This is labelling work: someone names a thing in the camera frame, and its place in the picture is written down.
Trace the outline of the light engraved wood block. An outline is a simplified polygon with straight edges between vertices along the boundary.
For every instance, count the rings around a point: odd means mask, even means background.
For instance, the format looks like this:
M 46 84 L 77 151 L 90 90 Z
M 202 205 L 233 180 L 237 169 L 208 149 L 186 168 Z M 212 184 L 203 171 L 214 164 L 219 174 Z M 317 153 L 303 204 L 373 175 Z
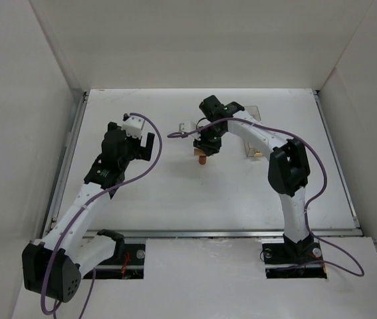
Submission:
M 200 150 L 200 149 L 197 149 L 197 148 L 194 149 L 194 155 L 195 156 L 204 156 L 204 157 L 206 156 L 206 154 L 203 150 Z

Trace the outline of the orange wood cylinder block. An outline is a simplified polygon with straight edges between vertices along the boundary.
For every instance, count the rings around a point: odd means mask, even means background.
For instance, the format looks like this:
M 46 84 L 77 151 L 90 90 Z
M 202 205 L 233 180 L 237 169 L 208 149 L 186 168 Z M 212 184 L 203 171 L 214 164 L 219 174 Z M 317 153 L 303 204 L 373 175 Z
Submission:
M 207 156 L 206 155 L 200 155 L 199 156 L 199 164 L 205 165 L 207 163 Z

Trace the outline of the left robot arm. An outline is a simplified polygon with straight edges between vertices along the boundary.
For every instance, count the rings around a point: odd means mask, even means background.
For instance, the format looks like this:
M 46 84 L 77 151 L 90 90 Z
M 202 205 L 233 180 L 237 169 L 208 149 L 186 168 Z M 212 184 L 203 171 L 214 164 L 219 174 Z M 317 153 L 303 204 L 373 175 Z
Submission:
M 46 236 L 29 243 L 22 252 L 27 290 L 68 302 L 95 266 L 124 254 L 124 236 L 116 231 L 103 229 L 87 244 L 82 239 L 117 189 L 127 184 L 125 172 L 129 163 L 151 160 L 155 135 L 149 132 L 146 144 L 141 144 L 145 122 L 144 118 L 130 114 L 121 124 L 108 123 L 101 152 L 73 204 Z

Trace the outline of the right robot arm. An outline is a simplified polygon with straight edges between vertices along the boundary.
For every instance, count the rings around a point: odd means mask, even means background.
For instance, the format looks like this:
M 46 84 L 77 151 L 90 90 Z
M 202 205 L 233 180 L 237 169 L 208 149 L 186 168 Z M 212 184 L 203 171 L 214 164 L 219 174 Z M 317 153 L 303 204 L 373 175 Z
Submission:
M 269 162 L 267 179 L 279 194 L 284 217 L 283 242 L 263 245 L 268 265 L 303 264 L 316 248 L 305 220 L 305 196 L 311 173 L 304 143 L 287 133 L 266 128 L 236 102 L 224 105 L 216 96 L 204 99 L 200 110 L 211 125 L 200 131 L 195 148 L 211 156 L 219 152 L 227 132 L 259 150 Z

